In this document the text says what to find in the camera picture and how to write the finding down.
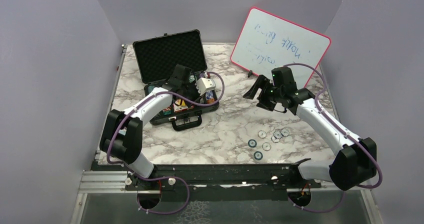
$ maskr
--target whiteboard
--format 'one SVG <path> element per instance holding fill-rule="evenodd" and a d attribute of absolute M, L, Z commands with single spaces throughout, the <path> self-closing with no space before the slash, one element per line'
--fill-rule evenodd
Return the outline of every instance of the whiteboard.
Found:
<path fill-rule="evenodd" d="M 272 79 L 271 70 L 290 63 L 318 67 L 331 39 L 289 20 L 252 7 L 231 54 L 231 61 L 256 76 Z M 297 88 L 308 83 L 313 71 L 290 66 Z"/>

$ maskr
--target black case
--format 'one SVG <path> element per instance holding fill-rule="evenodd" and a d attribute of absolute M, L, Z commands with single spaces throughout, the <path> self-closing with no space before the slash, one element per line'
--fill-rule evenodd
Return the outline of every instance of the black case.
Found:
<path fill-rule="evenodd" d="M 152 87 L 161 87 L 168 79 L 177 64 L 192 69 L 197 80 L 208 68 L 203 51 L 202 39 L 199 30 L 191 30 L 176 34 L 164 34 L 147 40 L 135 41 L 132 44 L 135 58 L 141 74 L 141 81 L 146 84 L 144 93 L 150 93 Z M 212 95 L 217 100 L 217 94 L 212 91 Z M 202 98 L 202 103 L 208 103 L 212 99 Z M 176 131 L 194 128 L 202 124 L 202 114 L 216 111 L 220 106 L 219 102 L 213 106 L 202 107 L 192 106 L 190 109 L 175 112 L 174 104 L 170 106 L 170 111 L 161 111 L 150 120 L 152 125 L 160 125 L 171 122 Z M 190 117 L 197 117 L 196 121 L 191 121 Z M 183 124 L 177 125 L 176 121 L 182 120 Z"/>

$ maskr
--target marble surface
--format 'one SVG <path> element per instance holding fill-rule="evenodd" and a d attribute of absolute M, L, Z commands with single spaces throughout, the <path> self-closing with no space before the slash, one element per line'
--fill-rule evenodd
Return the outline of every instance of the marble surface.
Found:
<path fill-rule="evenodd" d="M 283 114 L 256 107 L 257 100 L 242 98 L 255 82 L 256 77 L 247 77 L 247 72 L 230 61 L 232 44 L 204 44 L 208 71 L 219 73 L 225 82 L 225 93 L 219 109 L 202 115 L 201 126 L 184 131 L 174 131 L 170 123 L 152 126 L 148 123 L 143 130 L 144 155 L 154 164 L 253 164 L 293 163 L 304 158 L 328 160 L 334 157 L 324 140 L 304 121 L 290 112 Z M 214 77 L 217 95 L 221 84 Z M 124 110 L 145 95 L 133 47 L 128 46 L 122 66 L 113 109 Z M 320 78 L 314 74 L 307 88 L 314 94 L 323 88 Z M 333 114 L 333 107 L 327 93 L 320 96 L 321 104 Z M 275 130 L 287 128 L 288 137 L 273 143 Z M 266 138 L 258 137 L 259 131 L 267 133 Z M 248 140 L 255 139 L 257 146 L 251 148 Z M 262 144 L 271 144 L 270 151 L 264 151 Z M 263 159 L 253 158 L 256 151 L 263 153 Z M 101 152 L 99 164 L 106 165 L 106 154 Z"/>

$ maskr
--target case lid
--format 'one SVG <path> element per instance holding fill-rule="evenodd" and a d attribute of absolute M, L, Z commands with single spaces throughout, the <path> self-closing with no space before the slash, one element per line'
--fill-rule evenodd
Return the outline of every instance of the case lid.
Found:
<path fill-rule="evenodd" d="M 169 78 L 177 64 L 193 72 L 208 68 L 199 30 L 135 41 L 132 46 L 145 84 Z"/>

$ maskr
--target red whiteboard frame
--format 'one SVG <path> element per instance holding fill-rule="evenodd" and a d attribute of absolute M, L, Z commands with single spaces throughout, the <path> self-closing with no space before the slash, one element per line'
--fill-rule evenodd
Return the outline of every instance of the red whiteboard frame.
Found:
<path fill-rule="evenodd" d="M 249 9 L 249 12 L 248 12 L 248 13 L 250 14 L 250 12 L 251 12 L 253 9 L 257 9 L 257 10 L 259 10 L 259 11 L 261 11 L 261 12 L 264 12 L 264 13 L 266 13 L 266 14 L 268 14 L 268 15 L 271 15 L 271 16 L 273 16 L 273 17 L 276 17 L 276 18 L 278 18 L 278 19 L 284 20 L 284 21 L 286 21 L 286 22 L 289 22 L 289 23 L 291 23 L 291 24 L 294 24 L 294 25 L 296 25 L 296 26 L 299 26 L 299 27 L 301 27 L 301 28 L 303 28 L 303 29 L 306 29 L 306 30 L 308 30 L 308 31 L 310 31 L 310 32 L 313 32 L 313 33 L 316 33 L 316 34 L 318 34 L 318 35 L 320 35 L 320 36 L 323 36 L 323 37 L 325 37 L 325 38 L 328 38 L 328 40 L 330 41 L 330 43 L 328 44 L 327 48 L 325 49 L 324 54 L 321 56 L 321 59 L 319 59 L 318 63 L 317 63 L 317 64 L 316 64 L 316 66 L 315 66 L 315 69 L 317 69 L 317 68 L 318 68 L 318 66 L 320 65 L 320 63 L 321 63 L 321 61 L 322 61 L 323 57 L 326 55 L 327 51 L 329 50 L 329 48 L 330 48 L 330 46 L 331 46 L 332 40 L 331 40 L 331 38 L 330 38 L 329 36 L 326 36 L 326 35 L 324 35 L 324 34 L 321 34 L 321 33 L 317 32 L 317 31 L 314 31 L 314 30 L 312 30 L 312 29 L 310 29 L 310 28 L 307 28 L 307 27 L 305 27 L 305 26 L 299 25 L 299 24 L 297 24 L 297 23 L 295 23 L 295 22 L 293 22 L 293 21 L 291 21 L 291 20 L 284 19 L 284 18 L 282 18 L 282 17 L 280 17 L 280 16 L 277 16 L 277 15 L 275 15 L 275 14 L 272 14 L 272 13 L 270 13 L 269 11 L 266 11 L 266 10 L 260 9 L 260 8 L 258 8 L 258 7 L 256 7 L 256 6 L 251 7 L 251 8 Z M 246 71 L 248 71 L 248 72 L 250 71 L 249 69 L 247 69 L 247 68 L 245 68 L 244 66 L 240 65 L 239 63 L 236 63 L 235 61 L 233 61 L 233 53 L 234 53 L 234 50 L 235 50 L 235 49 L 236 49 L 236 47 L 237 47 L 237 44 L 239 43 L 240 36 L 242 35 L 243 29 L 245 28 L 245 25 L 246 25 L 246 22 L 247 22 L 247 20 L 248 20 L 249 14 L 247 14 L 246 20 L 244 21 L 243 27 L 241 28 L 241 30 L 240 30 L 240 34 L 238 35 L 237 41 L 235 42 L 234 49 L 232 49 L 231 56 L 229 57 L 229 59 L 231 60 L 231 62 L 232 62 L 233 64 L 235 64 L 235 65 L 239 66 L 240 68 L 242 68 L 242 69 L 244 69 L 244 70 L 246 70 Z M 312 78 L 312 75 L 313 75 L 313 74 L 314 74 L 314 72 L 312 71 L 312 73 L 310 74 L 309 78 L 308 78 L 308 79 L 307 79 L 307 81 L 306 81 L 306 84 L 305 84 L 304 88 L 308 85 L 308 83 L 309 83 L 309 81 L 311 80 L 311 78 Z"/>

